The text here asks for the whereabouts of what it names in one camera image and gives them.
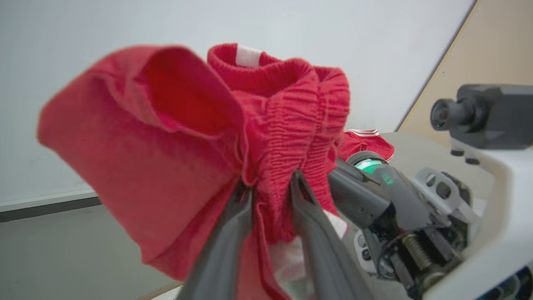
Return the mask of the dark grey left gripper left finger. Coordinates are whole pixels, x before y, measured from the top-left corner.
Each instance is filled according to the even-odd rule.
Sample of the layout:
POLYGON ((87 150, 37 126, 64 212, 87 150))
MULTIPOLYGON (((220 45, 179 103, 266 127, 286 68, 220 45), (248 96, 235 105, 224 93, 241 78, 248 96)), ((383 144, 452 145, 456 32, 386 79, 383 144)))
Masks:
POLYGON ((236 300, 242 245, 252 230, 252 193, 238 183, 177 300, 236 300))

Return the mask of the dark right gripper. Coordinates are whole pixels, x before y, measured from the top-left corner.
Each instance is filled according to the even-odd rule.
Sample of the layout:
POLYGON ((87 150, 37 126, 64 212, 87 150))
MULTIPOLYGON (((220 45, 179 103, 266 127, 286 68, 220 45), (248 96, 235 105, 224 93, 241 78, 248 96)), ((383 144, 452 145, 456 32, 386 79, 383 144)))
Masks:
POLYGON ((376 275, 402 284, 412 299, 462 261, 478 215, 471 190, 446 172, 424 168, 414 179, 372 151, 336 160, 328 175, 338 211, 366 229, 376 275))

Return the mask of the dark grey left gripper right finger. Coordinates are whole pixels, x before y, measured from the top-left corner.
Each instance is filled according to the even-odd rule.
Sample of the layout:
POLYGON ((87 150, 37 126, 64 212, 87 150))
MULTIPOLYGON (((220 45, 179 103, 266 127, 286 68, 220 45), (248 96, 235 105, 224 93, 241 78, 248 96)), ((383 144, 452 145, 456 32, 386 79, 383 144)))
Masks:
POLYGON ((373 294, 300 170, 292 174, 289 195, 293 226, 303 245, 305 272, 312 282, 310 299, 373 300, 373 294))

